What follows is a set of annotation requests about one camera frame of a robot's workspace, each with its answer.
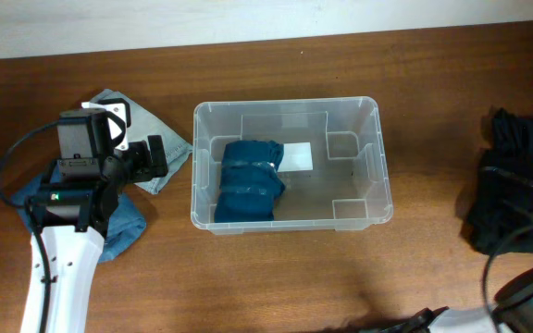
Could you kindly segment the teal garment with tape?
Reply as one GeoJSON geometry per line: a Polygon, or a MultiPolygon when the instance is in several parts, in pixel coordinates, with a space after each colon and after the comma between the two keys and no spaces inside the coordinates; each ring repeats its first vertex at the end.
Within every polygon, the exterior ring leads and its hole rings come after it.
{"type": "Polygon", "coordinates": [[[286,186],[278,177],[284,146],[274,141],[236,141],[226,145],[214,221],[267,222],[286,186]]]}

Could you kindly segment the black garment with tape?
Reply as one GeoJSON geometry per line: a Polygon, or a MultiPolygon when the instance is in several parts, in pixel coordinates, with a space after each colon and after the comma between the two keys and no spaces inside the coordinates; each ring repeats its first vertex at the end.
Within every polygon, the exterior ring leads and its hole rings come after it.
{"type": "Polygon", "coordinates": [[[533,225],[533,160],[487,150],[477,169],[476,197],[466,216],[472,248],[491,254],[514,231],[533,225]]]}

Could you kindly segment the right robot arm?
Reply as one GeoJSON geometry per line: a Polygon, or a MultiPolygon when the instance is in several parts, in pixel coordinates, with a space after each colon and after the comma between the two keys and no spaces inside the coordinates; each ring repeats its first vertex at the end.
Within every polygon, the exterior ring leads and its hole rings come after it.
{"type": "Polygon", "coordinates": [[[533,268],[496,295],[492,314],[483,309],[446,310],[428,326],[430,333],[533,333],[533,268]]]}

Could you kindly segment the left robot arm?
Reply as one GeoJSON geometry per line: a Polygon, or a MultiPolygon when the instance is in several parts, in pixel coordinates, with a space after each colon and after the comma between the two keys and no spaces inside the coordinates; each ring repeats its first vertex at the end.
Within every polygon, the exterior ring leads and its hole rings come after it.
{"type": "Polygon", "coordinates": [[[31,225],[31,280],[24,332],[82,332],[111,215],[131,183],[168,172],[160,136],[118,147],[128,123],[103,108],[64,112],[60,157],[24,201],[31,225]]]}

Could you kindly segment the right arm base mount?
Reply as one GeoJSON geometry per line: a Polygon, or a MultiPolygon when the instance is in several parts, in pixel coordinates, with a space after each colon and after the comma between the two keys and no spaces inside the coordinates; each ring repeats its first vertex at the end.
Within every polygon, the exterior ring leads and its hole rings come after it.
{"type": "Polygon", "coordinates": [[[431,323],[447,310],[448,307],[424,308],[410,317],[376,319],[355,329],[358,333],[429,333],[431,323]]]}

